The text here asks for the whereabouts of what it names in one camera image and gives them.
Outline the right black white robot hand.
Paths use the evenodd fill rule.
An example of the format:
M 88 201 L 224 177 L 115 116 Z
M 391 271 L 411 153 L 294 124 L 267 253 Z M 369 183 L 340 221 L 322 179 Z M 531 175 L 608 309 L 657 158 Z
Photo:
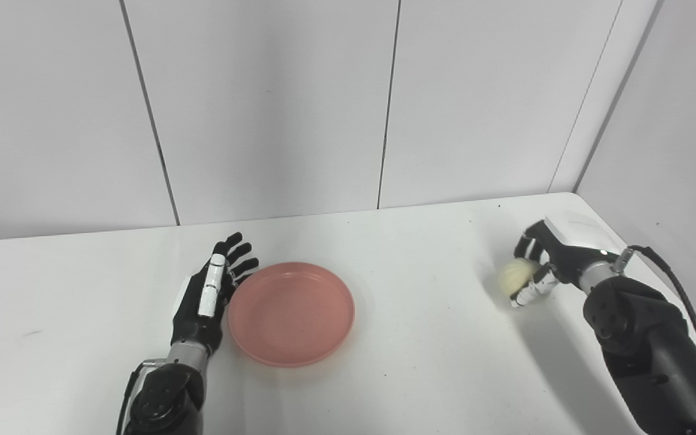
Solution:
M 513 308 L 522 308 L 555 289 L 572 285 L 590 294 L 615 276 L 618 254 L 610 237 L 591 219 L 577 214 L 548 215 L 525 229 L 499 285 Z

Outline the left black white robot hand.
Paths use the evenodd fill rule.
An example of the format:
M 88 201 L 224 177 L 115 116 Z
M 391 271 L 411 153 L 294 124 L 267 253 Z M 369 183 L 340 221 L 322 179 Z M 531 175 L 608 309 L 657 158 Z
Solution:
M 251 242 L 240 232 L 216 242 L 201 270 L 186 283 L 172 317 L 172 344 L 198 344 L 209 356 L 218 350 L 225 308 L 239 286 L 259 268 L 259 259 L 251 251 Z

